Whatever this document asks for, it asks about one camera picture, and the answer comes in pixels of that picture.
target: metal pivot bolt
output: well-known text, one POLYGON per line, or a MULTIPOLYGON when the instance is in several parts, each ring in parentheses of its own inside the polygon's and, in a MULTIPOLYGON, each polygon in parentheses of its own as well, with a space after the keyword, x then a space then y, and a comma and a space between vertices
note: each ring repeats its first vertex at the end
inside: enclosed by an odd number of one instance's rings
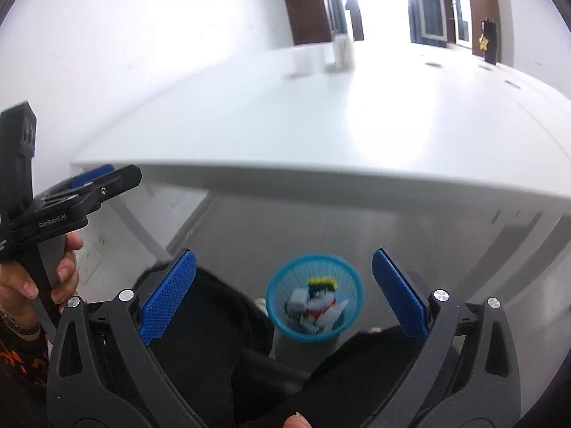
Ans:
POLYGON ((450 295, 444 290, 436 290, 434 292, 434 297, 439 301, 445 302, 449 299, 450 295))
POLYGON ((77 306, 79 306, 80 302, 81 302, 81 299, 79 299, 77 296, 73 296, 73 297, 69 298, 69 300, 67 302, 67 307, 77 307, 77 306))
POLYGON ((497 309, 500 307, 501 303, 496 298, 490 298, 489 300, 487 300, 487 305, 489 305, 493 309, 497 309))
POLYGON ((133 292, 133 290, 123 290, 121 291, 121 293, 119 293, 119 301, 130 301, 133 299, 133 297, 135 297, 135 293, 133 292))

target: human hand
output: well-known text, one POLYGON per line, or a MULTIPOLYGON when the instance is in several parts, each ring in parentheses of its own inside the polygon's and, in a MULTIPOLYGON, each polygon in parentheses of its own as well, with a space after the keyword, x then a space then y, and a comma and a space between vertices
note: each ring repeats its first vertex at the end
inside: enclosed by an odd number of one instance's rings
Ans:
POLYGON ((311 425, 301 413, 297 412, 286 420, 284 428, 311 428, 311 425))
MULTIPOLYGON (((62 284, 51 292, 53 302, 60 305, 60 312, 64 311, 66 301, 76 294, 79 271, 74 251, 83 245, 78 235, 67 234, 65 255, 57 267, 62 284)), ((17 324, 25 327, 37 325, 38 317, 30 302, 37 296, 38 288, 24 267, 15 261, 0 263, 0 306, 17 324)))

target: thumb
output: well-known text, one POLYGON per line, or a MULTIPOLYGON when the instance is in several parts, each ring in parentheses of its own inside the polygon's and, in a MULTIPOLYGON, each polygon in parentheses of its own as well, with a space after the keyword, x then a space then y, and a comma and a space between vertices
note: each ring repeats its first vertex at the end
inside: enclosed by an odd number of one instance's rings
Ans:
POLYGON ((28 299, 38 296, 38 287, 24 267, 17 262, 0 264, 0 285, 8 286, 28 299))
POLYGON ((301 413, 297 412, 286 420, 283 428, 311 428, 311 425, 301 413))

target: blue plastic basket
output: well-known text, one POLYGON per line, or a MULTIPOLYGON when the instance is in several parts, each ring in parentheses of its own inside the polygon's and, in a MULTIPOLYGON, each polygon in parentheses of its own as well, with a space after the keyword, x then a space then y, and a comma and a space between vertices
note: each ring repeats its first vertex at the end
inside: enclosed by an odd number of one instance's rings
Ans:
POLYGON ((290 261, 275 273, 266 293, 266 307, 274 325, 284 335, 303 342, 328 340, 349 328, 361 312, 363 300, 363 282, 357 270, 344 259, 327 254, 309 254, 290 261), (333 277, 338 284, 337 300, 349 300, 333 330, 325 333, 306 334, 295 330, 295 321, 284 310, 284 304, 292 291, 307 287, 307 279, 310 277, 333 277))

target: white table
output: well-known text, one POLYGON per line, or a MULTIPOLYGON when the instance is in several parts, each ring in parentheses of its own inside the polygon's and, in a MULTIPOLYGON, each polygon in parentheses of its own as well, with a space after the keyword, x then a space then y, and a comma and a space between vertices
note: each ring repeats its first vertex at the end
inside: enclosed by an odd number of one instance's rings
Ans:
POLYGON ((571 147, 554 138, 571 102, 550 98, 562 95, 461 52, 356 49, 348 73, 292 76, 296 53, 322 45, 198 72, 102 131, 74 163, 138 164, 165 183, 319 203, 571 212, 571 147))

